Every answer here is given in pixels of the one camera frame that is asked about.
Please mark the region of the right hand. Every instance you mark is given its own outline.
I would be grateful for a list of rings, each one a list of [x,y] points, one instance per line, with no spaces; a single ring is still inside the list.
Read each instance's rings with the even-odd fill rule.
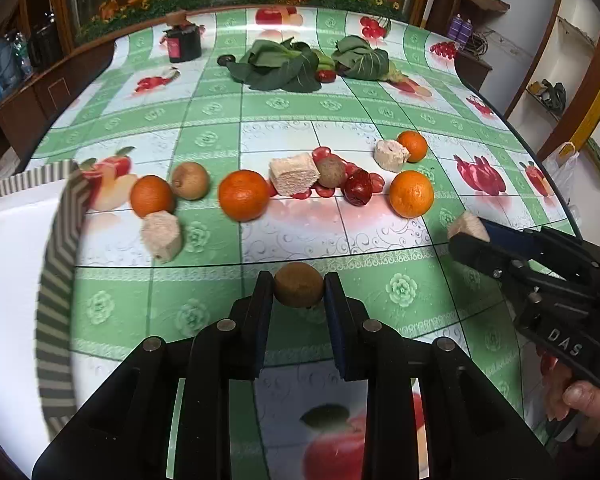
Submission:
[[[577,442],[592,445],[600,434],[600,388],[575,380],[572,370],[547,352],[541,356],[541,374],[547,419],[561,422],[571,411],[581,413],[584,419],[577,430]]]

